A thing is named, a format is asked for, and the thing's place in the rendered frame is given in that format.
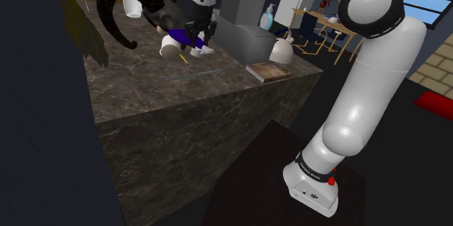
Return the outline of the dark robot stand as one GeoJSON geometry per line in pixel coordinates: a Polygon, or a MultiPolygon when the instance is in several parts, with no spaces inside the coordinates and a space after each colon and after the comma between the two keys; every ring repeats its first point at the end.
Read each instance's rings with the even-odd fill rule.
{"type": "Polygon", "coordinates": [[[292,198],[283,169],[306,145],[270,121],[216,181],[201,226],[365,226],[366,181],[336,169],[338,210],[327,218],[292,198]]]}

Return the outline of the blue soap dispenser bottle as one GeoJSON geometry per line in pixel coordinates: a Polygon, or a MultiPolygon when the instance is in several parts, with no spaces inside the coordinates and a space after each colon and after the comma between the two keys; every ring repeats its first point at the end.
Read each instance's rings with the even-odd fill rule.
{"type": "Polygon", "coordinates": [[[273,23],[273,20],[274,20],[274,7],[275,7],[275,4],[270,4],[266,11],[263,12],[262,16],[261,16],[261,19],[260,19],[260,22],[259,22],[259,26],[261,28],[263,28],[264,30],[269,30],[272,26],[272,23],[273,23]]]}

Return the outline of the wooden table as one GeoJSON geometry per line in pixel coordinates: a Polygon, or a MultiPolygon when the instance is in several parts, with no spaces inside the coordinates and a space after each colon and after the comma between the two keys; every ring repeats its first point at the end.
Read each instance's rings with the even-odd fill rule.
{"type": "Polygon", "coordinates": [[[312,10],[307,10],[307,9],[296,9],[293,8],[293,18],[290,22],[290,25],[288,27],[287,34],[289,34],[290,29],[293,27],[296,16],[300,15],[302,18],[304,18],[305,15],[311,15],[314,19],[316,19],[317,23],[322,24],[323,28],[314,28],[314,31],[319,31],[319,34],[325,33],[325,37],[322,39],[322,43],[315,42],[316,45],[319,45],[319,48],[316,53],[311,53],[311,55],[317,55],[322,47],[325,47],[325,40],[328,36],[328,33],[326,32],[325,28],[328,27],[331,30],[336,30],[338,33],[335,34],[333,41],[331,45],[328,48],[329,52],[336,52],[336,50],[333,50],[332,47],[335,44],[335,42],[338,40],[338,37],[340,35],[345,34],[348,38],[345,42],[345,44],[341,47],[341,50],[339,51],[339,54],[334,62],[334,65],[336,65],[341,58],[342,54],[345,52],[346,47],[349,45],[349,43],[352,41],[352,39],[357,36],[357,33],[354,33],[353,31],[347,29],[342,23],[339,23],[339,19],[336,21],[331,20],[328,17],[325,17],[322,13],[324,12],[324,9],[330,4],[332,0],[322,0],[322,3],[324,4],[324,7],[319,7],[319,10],[317,12],[312,11],[312,10]]]}

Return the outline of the white door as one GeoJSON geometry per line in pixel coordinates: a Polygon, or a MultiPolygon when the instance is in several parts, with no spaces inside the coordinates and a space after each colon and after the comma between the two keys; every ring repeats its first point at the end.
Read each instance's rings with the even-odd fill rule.
{"type": "Polygon", "coordinates": [[[274,22],[289,26],[293,19],[293,10],[299,8],[303,0],[280,0],[274,15],[274,22]]]}

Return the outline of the window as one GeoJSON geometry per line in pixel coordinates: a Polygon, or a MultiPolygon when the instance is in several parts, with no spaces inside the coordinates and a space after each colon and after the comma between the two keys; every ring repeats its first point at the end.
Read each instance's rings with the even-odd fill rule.
{"type": "Polygon", "coordinates": [[[415,17],[434,30],[453,8],[453,0],[403,0],[406,15],[415,17]]]}

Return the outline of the grey box appliance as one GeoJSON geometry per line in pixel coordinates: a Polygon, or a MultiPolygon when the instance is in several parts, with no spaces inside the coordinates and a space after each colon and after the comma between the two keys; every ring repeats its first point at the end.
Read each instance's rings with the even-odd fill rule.
{"type": "Polygon", "coordinates": [[[213,40],[233,58],[249,65],[266,62],[276,36],[258,25],[265,0],[221,0],[213,40]]]}

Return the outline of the dark green plant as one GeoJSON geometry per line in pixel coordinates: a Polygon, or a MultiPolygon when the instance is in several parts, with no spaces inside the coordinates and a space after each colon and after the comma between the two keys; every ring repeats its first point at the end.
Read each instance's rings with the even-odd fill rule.
{"type": "Polygon", "coordinates": [[[104,47],[104,40],[76,0],[60,0],[65,18],[65,30],[81,54],[90,56],[97,64],[108,66],[109,54],[104,47]]]}

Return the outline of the red mat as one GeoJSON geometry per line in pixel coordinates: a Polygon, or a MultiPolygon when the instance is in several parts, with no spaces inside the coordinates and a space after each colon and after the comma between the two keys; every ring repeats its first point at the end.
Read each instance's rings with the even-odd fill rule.
{"type": "Polygon", "coordinates": [[[453,121],[453,100],[432,91],[424,92],[414,104],[438,116],[453,121]]]}

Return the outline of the white cup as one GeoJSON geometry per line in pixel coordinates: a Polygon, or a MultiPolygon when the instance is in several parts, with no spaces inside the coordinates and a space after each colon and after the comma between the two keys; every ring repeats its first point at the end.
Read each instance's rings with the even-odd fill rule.
{"type": "Polygon", "coordinates": [[[142,4],[138,0],[123,0],[123,8],[127,17],[140,18],[142,16],[142,4]]]}

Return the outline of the brown wooden board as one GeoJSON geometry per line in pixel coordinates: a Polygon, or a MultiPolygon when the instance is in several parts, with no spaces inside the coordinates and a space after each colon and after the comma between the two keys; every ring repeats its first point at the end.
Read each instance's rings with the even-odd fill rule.
{"type": "Polygon", "coordinates": [[[273,62],[260,62],[246,65],[246,71],[261,83],[290,78],[292,73],[273,62]]]}

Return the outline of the white round teapot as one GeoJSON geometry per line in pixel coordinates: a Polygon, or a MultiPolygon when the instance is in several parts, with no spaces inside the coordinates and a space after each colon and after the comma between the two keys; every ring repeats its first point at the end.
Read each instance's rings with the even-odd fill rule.
{"type": "Polygon", "coordinates": [[[287,37],[276,39],[269,59],[280,64],[289,64],[293,59],[292,43],[294,42],[294,38],[292,37],[291,30],[282,29],[277,31],[274,35],[277,36],[284,32],[287,32],[287,37]]]}

